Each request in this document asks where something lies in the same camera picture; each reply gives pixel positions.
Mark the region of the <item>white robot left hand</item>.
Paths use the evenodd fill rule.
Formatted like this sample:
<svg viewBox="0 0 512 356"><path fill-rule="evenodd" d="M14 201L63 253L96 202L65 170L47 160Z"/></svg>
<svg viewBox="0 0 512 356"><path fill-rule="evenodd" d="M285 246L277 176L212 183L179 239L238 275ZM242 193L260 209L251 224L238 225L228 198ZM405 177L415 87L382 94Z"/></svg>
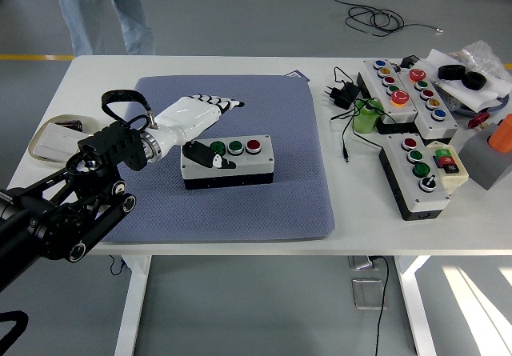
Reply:
<svg viewBox="0 0 512 356"><path fill-rule="evenodd" d="M191 142L235 107L244 107L244 103L204 94L181 97L152 118L146 128L146 141L152 152L148 161L156 162L167 156L172 147Z"/></svg>

